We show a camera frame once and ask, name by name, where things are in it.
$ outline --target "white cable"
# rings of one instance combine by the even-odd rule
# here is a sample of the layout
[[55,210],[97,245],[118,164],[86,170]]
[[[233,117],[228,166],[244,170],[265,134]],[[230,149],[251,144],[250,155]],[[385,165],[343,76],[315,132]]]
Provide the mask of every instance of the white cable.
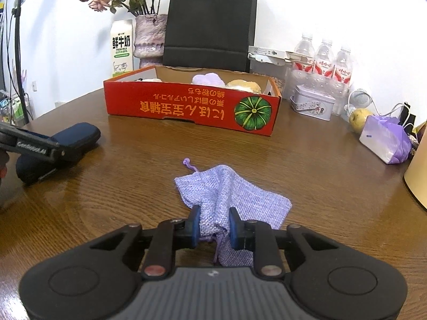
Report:
[[409,108],[409,106],[407,105],[407,104],[405,104],[405,103],[398,103],[398,104],[396,104],[392,109],[391,109],[391,111],[390,112],[388,112],[387,114],[381,114],[379,111],[378,111],[378,109],[377,109],[377,106],[376,106],[376,104],[375,104],[375,102],[374,102],[374,100],[373,100],[373,98],[372,98],[372,96],[371,95],[369,95],[366,91],[363,91],[363,90],[355,90],[355,91],[352,91],[350,94],[349,94],[349,98],[348,98],[348,100],[347,100],[347,112],[350,114],[350,97],[351,97],[351,95],[353,95],[354,93],[364,93],[365,95],[368,95],[368,97],[371,99],[371,102],[372,102],[372,104],[374,105],[374,108],[375,108],[375,110],[377,111],[377,113],[378,113],[378,115],[379,116],[382,116],[382,117],[385,117],[385,116],[388,116],[388,115],[390,115],[390,114],[392,114],[392,113],[394,113],[395,111],[397,111],[400,107],[406,107],[407,109],[408,109],[408,116],[406,117],[406,120],[405,120],[405,122],[403,123],[403,125],[405,125],[406,123],[407,123],[407,121],[408,121],[408,119],[409,119],[409,112],[410,112],[410,108]]
[[[414,125],[413,123],[408,123],[408,124],[406,124],[406,125],[404,126],[404,128],[403,128],[403,129],[405,129],[405,128],[406,128],[406,126],[409,126],[409,125],[412,125],[412,126],[413,126],[413,128],[415,129],[415,125]],[[415,139],[417,140],[417,143],[419,143],[419,142],[418,142],[418,134],[417,134],[417,133],[415,134]]]

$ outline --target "purple drawstring pouch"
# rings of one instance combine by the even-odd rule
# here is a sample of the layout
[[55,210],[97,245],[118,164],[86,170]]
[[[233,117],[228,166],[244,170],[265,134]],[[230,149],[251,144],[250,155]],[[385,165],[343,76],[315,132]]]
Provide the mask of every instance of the purple drawstring pouch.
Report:
[[229,209],[235,207],[242,220],[265,221],[278,230],[291,209],[291,202],[249,183],[226,165],[199,172],[189,159],[184,164],[195,172],[175,178],[175,183],[189,208],[200,206],[200,238],[216,240],[214,262],[218,260],[225,267],[252,265],[252,252],[235,251],[230,245]]
[[411,140],[395,117],[368,116],[359,140],[386,164],[405,162],[411,150]]

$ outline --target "pumpkin illustration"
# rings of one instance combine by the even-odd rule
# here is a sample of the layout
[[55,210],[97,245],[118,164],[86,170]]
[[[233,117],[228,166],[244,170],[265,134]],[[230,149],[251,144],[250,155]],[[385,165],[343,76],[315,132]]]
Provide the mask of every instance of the pumpkin illustration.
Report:
[[249,96],[234,108],[236,123],[248,131],[261,130],[271,118],[272,108],[261,96]]

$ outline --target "milk carton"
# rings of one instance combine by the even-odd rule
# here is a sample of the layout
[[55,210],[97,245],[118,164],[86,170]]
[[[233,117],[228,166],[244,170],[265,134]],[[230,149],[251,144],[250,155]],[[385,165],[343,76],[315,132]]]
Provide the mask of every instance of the milk carton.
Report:
[[111,40],[113,77],[133,71],[134,41],[132,20],[113,22]]

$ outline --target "white tin box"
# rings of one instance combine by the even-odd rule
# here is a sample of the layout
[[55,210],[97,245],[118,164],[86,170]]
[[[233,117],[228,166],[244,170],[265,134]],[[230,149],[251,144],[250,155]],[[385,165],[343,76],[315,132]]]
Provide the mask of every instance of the white tin box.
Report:
[[313,118],[330,120],[335,98],[303,85],[297,85],[295,94],[290,98],[294,111]]

